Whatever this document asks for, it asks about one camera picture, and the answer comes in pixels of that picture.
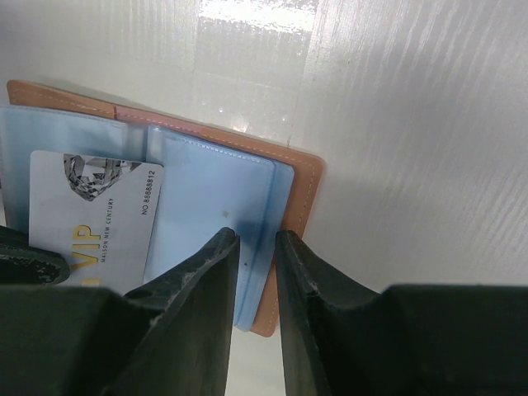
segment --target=white surface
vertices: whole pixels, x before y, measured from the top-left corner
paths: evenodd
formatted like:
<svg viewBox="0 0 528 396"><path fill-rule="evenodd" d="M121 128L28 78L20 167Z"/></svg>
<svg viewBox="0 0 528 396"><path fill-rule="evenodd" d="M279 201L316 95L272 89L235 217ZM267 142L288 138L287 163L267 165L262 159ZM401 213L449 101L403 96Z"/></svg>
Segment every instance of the white surface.
<svg viewBox="0 0 528 396"><path fill-rule="evenodd" d="M0 83L320 155L305 239L377 290L525 284L526 26L523 0L0 0ZM279 346L235 331L228 394L283 394Z"/></svg>

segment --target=card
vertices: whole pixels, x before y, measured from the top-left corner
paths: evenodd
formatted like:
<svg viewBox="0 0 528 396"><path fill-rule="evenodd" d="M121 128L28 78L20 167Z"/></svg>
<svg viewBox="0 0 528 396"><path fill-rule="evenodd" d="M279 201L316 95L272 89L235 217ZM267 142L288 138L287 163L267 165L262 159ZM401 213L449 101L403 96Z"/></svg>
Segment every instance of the card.
<svg viewBox="0 0 528 396"><path fill-rule="evenodd" d="M61 285L124 294L143 283L162 179L157 164L35 151L30 245L64 256Z"/></svg>

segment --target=open wallet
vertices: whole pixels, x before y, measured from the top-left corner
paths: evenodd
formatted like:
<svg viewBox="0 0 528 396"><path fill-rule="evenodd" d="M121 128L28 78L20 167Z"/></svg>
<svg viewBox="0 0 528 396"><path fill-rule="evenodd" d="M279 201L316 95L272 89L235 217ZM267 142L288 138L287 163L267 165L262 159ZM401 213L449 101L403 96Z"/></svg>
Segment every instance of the open wallet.
<svg viewBox="0 0 528 396"><path fill-rule="evenodd" d="M31 82L10 81L7 88L11 104L19 105L0 110L2 190L10 227L27 227L34 150L161 164L163 184L144 281L185 260L221 227L230 227L241 238L233 324L265 337L275 331L275 233L303 234L323 173L320 158Z"/></svg>

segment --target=black object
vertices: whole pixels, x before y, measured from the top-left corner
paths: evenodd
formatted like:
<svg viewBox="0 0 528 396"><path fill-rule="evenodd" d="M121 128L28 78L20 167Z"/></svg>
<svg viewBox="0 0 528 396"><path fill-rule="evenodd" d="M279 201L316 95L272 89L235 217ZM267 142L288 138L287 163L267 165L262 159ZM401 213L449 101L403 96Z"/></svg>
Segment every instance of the black object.
<svg viewBox="0 0 528 396"><path fill-rule="evenodd" d="M0 285L56 285L68 277L60 254L31 247L26 234L0 226Z"/></svg>
<svg viewBox="0 0 528 396"><path fill-rule="evenodd" d="M224 394L238 253L238 237L222 229L125 297L0 287L0 394Z"/></svg>
<svg viewBox="0 0 528 396"><path fill-rule="evenodd" d="M528 394L528 288L377 295L292 232L276 258L288 396Z"/></svg>

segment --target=diamond image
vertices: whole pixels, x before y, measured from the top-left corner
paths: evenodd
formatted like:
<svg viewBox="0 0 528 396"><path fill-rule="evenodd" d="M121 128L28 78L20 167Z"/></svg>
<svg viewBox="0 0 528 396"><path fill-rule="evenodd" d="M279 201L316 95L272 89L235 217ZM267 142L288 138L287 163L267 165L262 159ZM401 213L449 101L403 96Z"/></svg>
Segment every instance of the diamond image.
<svg viewBox="0 0 528 396"><path fill-rule="evenodd" d="M93 201L141 163L91 157L64 155L64 173L70 188L84 200Z"/></svg>

